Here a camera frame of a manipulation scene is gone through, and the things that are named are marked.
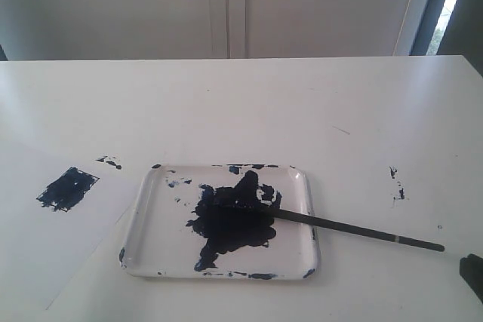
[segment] brush handle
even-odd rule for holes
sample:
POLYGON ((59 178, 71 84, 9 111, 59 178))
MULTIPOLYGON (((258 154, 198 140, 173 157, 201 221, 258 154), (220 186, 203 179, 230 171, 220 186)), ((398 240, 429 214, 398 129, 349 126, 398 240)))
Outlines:
POLYGON ((445 247, 440 244, 435 244, 428 241, 420 241, 418 239, 413 239, 413 238, 401 237, 399 235, 379 232, 378 230, 362 228, 360 226, 345 224, 343 222, 335 222, 332 220, 316 218, 314 216, 294 213, 288 210, 267 208, 261 213, 265 213, 279 219, 320 226, 321 228, 333 229, 333 230, 338 230, 340 232, 362 235, 363 237, 380 239, 383 241, 391 241, 393 243, 411 245, 412 247, 430 249, 430 250, 435 250, 437 252, 445 251, 445 247))

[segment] paint tray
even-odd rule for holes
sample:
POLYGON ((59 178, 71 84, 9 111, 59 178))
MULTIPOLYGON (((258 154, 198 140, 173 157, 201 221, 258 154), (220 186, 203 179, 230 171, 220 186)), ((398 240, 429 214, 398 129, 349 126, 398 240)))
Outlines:
POLYGON ((312 226, 243 219, 249 213, 233 219, 220 204, 313 214, 306 177, 294 167, 155 165, 140 187, 121 267, 141 277, 262 280, 296 280, 316 270, 312 226))

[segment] black paint brush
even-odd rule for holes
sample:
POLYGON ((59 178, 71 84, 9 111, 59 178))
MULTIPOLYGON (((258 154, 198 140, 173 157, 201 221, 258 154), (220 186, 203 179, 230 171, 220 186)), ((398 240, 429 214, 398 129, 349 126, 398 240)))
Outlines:
POLYGON ((231 208, 237 210, 239 213, 255 213, 263 214, 266 216, 271 216, 278 219, 290 220, 292 222, 301 222, 303 224, 320 226, 321 228, 338 230, 340 232, 357 234, 363 237, 380 239, 382 241, 391 241, 393 243, 411 245, 412 247, 424 248, 435 250, 437 252, 444 252, 445 247, 440 244, 431 243, 428 241, 420 241, 418 239, 402 237, 399 235, 394 235, 385 232, 379 232, 378 230, 362 228, 360 226, 345 224, 343 222, 335 222, 333 220, 327 220, 322 218, 316 218, 314 216, 309 216, 300 213, 294 213, 293 211, 282 210, 282 209, 249 209, 249 208, 234 208, 234 207, 222 207, 223 209, 231 208))

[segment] enamel tray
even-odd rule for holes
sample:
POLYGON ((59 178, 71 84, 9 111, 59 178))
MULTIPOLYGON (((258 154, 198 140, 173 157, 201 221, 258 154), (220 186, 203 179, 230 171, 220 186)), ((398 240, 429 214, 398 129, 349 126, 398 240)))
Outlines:
POLYGON ((121 267, 141 277, 262 280, 297 280, 317 269, 313 227, 269 217, 233 219, 213 207, 230 203, 312 214, 306 177, 294 167, 157 164, 141 184, 121 267))

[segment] sheet of paper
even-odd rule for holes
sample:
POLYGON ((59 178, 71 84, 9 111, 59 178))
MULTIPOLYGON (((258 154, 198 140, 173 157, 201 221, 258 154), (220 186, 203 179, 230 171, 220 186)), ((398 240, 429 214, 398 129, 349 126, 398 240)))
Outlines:
POLYGON ((0 298, 15 293, 47 308, 137 188, 124 177, 0 141, 0 298))

